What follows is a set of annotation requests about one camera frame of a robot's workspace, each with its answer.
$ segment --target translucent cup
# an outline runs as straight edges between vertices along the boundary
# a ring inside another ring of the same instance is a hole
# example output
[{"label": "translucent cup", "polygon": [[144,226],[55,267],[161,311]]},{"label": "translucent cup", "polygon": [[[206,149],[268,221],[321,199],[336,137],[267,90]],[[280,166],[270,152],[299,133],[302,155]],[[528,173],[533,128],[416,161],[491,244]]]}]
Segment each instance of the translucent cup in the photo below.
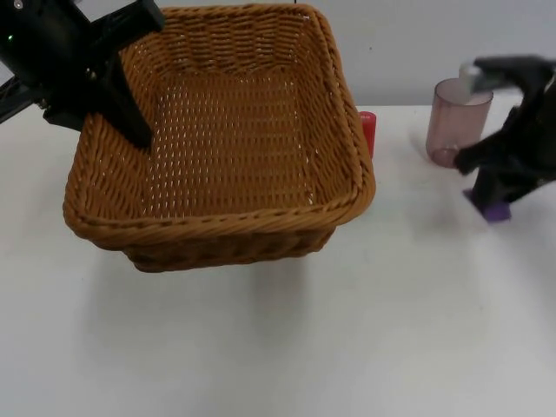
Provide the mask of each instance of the translucent cup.
[{"label": "translucent cup", "polygon": [[453,168],[458,151],[480,140],[492,102],[492,91],[470,95],[459,78],[438,83],[427,135],[427,153],[434,163]]}]

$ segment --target purple block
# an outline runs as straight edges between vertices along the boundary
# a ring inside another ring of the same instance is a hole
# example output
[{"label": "purple block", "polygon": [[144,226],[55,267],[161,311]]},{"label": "purple block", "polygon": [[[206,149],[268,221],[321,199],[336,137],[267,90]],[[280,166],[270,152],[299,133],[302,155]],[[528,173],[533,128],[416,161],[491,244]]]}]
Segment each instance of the purple block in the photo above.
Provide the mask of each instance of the purple block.
[{"label": "purple block", "polygon": [[[463,195],[473,204],[471,201],[471,189],[466,189]],[[490,207],[485,208],[480,211],[480,214],[488,223],[499,223],[505,222],[512,218],[512,211],[510,210],[510,205],[507,202],[496,202]]]}]

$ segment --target white table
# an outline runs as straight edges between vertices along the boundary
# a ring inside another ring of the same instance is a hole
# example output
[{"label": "white table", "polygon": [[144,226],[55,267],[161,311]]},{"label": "white table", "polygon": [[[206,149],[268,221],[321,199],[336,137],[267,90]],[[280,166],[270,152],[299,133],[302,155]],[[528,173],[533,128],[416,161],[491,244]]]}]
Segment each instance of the white table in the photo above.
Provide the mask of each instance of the white table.
[{"label": "white table", "polygon": [[75,132],[5,123],[0,415],[554,415],[556,188],[489,227],[422,157],[428,107],[362,109],[378,193],[324,250],[166,275],[65,227]]}]

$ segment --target wicker basket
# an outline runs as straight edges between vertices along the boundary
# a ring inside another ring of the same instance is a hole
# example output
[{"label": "wicker basket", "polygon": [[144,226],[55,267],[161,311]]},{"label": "wicker basket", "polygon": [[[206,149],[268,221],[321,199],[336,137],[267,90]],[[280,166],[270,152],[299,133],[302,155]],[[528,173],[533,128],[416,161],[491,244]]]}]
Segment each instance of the wicker basket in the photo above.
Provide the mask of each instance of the wicker basket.
[{"label": "wicker basket", "polygon": [[122,52],[149,152],[87,117],[65,221],[146,272],[319,250],[374,177],[326,19],[307,5],[172,8]]}]

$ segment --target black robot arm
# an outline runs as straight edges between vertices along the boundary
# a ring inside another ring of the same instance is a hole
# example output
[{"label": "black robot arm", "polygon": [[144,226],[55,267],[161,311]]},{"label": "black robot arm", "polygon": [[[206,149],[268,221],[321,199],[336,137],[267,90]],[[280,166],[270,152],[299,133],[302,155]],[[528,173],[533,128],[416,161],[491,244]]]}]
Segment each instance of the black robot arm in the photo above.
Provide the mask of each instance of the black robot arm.
[{"label": "black robot arm", "polygon": [[147,148],[152,132],[118,52],[163,26],[153,0],[94,22],[71,0],[0,0],[0,61],[15,74],[0,87],[0,122],[36,103],[48,122],[81,130],[85,116],[98,112]]},{"label": "black robot arm", "polygon": [[523,92],[521,105],[512,109],[500,131],[455,158],[463,175],[479,169],[470,199],[480,212],[556,180],[554,65],[539,56],[499,56],[462,68],[472,92],[511,86]]}]

